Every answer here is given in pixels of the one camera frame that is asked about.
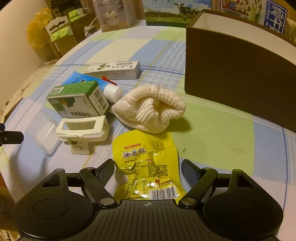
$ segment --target toothpaste tube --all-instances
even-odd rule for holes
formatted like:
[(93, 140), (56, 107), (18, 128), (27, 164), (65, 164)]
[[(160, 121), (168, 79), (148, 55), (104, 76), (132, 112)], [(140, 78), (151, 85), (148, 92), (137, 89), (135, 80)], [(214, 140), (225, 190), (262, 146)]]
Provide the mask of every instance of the toothpaste tube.
[(76, 71), (74, 71), (61, 85), (68, 85), (85, 81), (97, 81), (100, 89), (106, 97), (106, 100), (110, 102), (115, 103), (123, 96), (123, 89), (121, 87), (111, 84), (108, 81), (104, 81), (85, 74), (80, 74)]

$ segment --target white medicine box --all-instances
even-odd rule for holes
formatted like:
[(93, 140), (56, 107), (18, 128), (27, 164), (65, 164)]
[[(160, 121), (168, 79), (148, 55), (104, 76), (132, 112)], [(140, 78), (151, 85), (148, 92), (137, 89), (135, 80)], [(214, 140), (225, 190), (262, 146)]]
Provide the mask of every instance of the white medicine box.
[(84, 74), (100, 79), (105, 76), (110, 80), (128, 80), (137, 79), (140, 70), (138, 60), (128, 60), (91, 65)]
[(135, 22), (133, 0), (93, 0), (102, 32), (129, 28)]

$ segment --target product box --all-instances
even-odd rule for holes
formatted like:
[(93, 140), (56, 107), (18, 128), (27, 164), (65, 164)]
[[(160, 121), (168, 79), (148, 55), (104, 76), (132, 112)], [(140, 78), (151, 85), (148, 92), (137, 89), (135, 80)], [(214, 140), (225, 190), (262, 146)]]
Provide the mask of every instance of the product box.
[(129, 28), (136, 20), (133, 0), (94, 0), (93, 3), (102, 32)]
[(110, 80), (136, 79), (140, 73), (140, 62), (130, 60), (96, 64), (90, 66), (84, 73), (96, 78), (105, 76)]
[(211, 9), (212, 0), (143, 0), (147, 25), (186, 27), (202, 9)]
[(271, 0), (221, 0), (221, 12), (251, 20), (283, 34), (288, 10)]
[(109, 111), (97, 81), (56, 86), (46, 99), (63, 118), (94, 117)]

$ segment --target plaid tablecloth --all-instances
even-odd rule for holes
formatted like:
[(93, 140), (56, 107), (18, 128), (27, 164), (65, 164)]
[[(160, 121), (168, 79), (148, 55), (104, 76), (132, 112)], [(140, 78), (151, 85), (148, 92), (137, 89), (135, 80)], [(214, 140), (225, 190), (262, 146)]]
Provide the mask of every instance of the plaid tablecloth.
[[(245, 112), (186, 95), (185, 33), (184, 28), (160, 26), (96, 33), (60, 59), (38, 83), (30, 85), (25, 98), (6, 122), (7, 130), (23, 132), (25, 140), (21, 145), (6, 145), (0, 150), (0, 171), (14, 200), (18, 201), (56, 168), (77, 172), (87, 166), (97, 167), (112, 158), (111, 142), (128, 131), (109, 114), (110, 134), (105, 142), (95, 147), (93, 154), (73, 155), (69, 146), (62, 143), (52, 156), (47, 156), (36, 146), (26, 128), (38, 111), (57, 122), (61, 120), (45, 98), (52, 88), (73, 71), (83, 72), (91, 64), (139, 60), (142, 71), (137, 80), (116, 82), (125, 94), (138, 85), (150, 83), (177, 91), (185, 99), (184, 117), (172, 120), (168, 127), (178, 148), (180, 163), (187, 158), (199, 167), (214, 167), (219, 172), (244, 170), (283, 208), (284, 221), (278, 238), (296, 240), (296, 134)], [(196, 81), (203, 81), (198, 73)], [(182, 174), (181, 180), (189, 190)]]

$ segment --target white knit hat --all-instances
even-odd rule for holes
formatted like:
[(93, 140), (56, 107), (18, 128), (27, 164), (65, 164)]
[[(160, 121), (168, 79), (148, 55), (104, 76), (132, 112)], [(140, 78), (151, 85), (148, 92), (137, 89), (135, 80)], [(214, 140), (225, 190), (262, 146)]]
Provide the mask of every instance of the white knit hat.
[(160, 133), (179, 119), (186, 109), (185, 101), (174, 91), (145, 84), (128, 92), (117, 101), (111, 112), (129, 127)]

